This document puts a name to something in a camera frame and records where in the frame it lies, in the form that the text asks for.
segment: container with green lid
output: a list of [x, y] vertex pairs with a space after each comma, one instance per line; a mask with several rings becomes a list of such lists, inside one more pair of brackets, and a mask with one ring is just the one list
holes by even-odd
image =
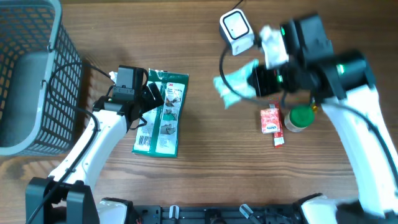
[[285, 126], [289, 131], [300, 132], [310, 126], [315, 114], [310, 106], [297, 106], [285, 117]]

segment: wooden table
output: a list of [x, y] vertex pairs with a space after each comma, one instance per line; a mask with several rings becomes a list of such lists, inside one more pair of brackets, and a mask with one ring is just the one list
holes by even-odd
[[[302, 133], [285, 132], [286, 144], [272, 145], [261, 134], [259, 109], [239, 103], [225, 110], [213, 87], [224, 42], [218, 21], [234, 1], [68, 4], [63, 23], [81, 56], [106, 72], [118, 65], [189, 73], [180, 121], [177, 159], [131, 153], [135, 132], [115, 147], [97, 182], [94, 196], [132, 200], [136, 205], [240, 205], [290, 203], [323, 192], [355, 196], [356, 182], [339, 137], [325, 114]], [[381, 108], [398, 143], [398, 23], [395, 1], [247, 1], [252, 27], [277, 27], [294, 16], [318, 11], [335, 51], [359, 48], [377, 78]], [[250, 50], [228, 57], [225, 72], [253, 58]], [[82, 98], [89, 108], [110, 82], [88, 76]], [[0, 222], [24, 223], [25, 187], [46, 177], [65, 156], [0, 159]]]

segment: plastic basket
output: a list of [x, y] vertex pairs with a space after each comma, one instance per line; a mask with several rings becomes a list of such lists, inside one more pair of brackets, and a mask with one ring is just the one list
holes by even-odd
[[[76, 112], [46, 94], [52, 71], [80, 62], [58, 0], [0, 0], [0, 155], [50, 156], [73, 145]], [[80, 65], [54, 78], [57, 99], [78, 104]]]

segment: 3m package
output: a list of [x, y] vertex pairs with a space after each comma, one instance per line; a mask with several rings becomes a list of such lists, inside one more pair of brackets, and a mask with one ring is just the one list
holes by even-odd
[[132, 152], [147, 156], [177, 157], [178, 122], [187, 94], [188, 74], [151, 69], [148, 73], [148, 84], [157, 85], [164, 104], [142, 115], [147, 125], [137, 130]]

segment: device screen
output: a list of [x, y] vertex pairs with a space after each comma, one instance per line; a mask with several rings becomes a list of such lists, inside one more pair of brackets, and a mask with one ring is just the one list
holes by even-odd
[[249, 27], [246, 25], [243, 16], [239, 12], [234, 12], [228, 17], [225, 17], [224, 25], [233, 39], [237, 39], [249, 32]]

